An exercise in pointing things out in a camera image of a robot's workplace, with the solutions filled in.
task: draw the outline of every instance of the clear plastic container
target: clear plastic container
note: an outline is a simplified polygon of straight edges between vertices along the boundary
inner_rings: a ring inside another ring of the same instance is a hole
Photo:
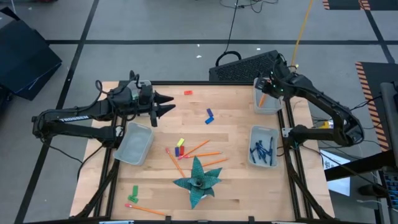
[[[265,149],[269,150],[269,143],[270,143],[271,137],[272,137],[272,154],[271,154],[271,156],[266,155],[267,163],[265,163],[263,159],[259,159],[257,150],[252,153],[254,156],[254,160],[256,161],[256,163],[254,163],[253,158],[250,153],[250,149],[255,149],[256,142],[259,142],[261,140],[262,146]],[[251,128],[251,132],[250,132],[250,143],[249,143],[249,150],[248,150],[249,163],[252,165],[261,166],[261,167],[276,167],[276,166],[278,166],[278,160],[277,160],[277,156],[276,156],[278,140],[279,140],[279,131],[278,130],[254,125]]]
[[[131,165],[141,166],[154,141],[154,133],[151,128],[130,122],[126,134],[113,156]]]
[[[257,79],[258,78],[254,79],[253,84],[254,112],[257,114],[276,114],[276,112],[282,109],[280,99],[267,95],[262,107],[259,107],[263,93],[261,90],[258,90],[254,87],[256,85]]]

